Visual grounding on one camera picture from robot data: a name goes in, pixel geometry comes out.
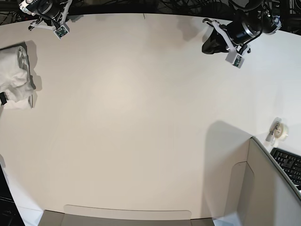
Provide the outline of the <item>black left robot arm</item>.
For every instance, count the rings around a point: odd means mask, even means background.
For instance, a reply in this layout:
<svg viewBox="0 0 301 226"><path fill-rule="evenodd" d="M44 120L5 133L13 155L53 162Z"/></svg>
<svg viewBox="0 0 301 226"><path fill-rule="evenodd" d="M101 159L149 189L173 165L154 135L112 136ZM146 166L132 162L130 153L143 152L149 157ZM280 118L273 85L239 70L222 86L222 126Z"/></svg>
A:
<svg viewBox="0 0 301 226"><path fill-rule="evenodd" d="M250 0L244 7L232 0L228 1L233 12L233 21L220 24L208 18L203 22L213 28L209 38L202 46L204 54L237 52L242 55L250 42L261 34L272 35L282 26L280 16L263 0Z"/></svg>

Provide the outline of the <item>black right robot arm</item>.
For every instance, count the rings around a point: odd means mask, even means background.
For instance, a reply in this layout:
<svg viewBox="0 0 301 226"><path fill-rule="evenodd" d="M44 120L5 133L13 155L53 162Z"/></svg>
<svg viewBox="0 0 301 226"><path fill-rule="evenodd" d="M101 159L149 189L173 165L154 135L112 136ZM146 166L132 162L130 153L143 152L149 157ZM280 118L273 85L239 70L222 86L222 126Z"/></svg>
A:
<svg viewBox="0 0 301 226"><path fill-rule="evenodd" d="M18 0L19 9L28 15L38 16L28 30L43 28L52 31L59 29L66 21L73 0Z"/></svg>

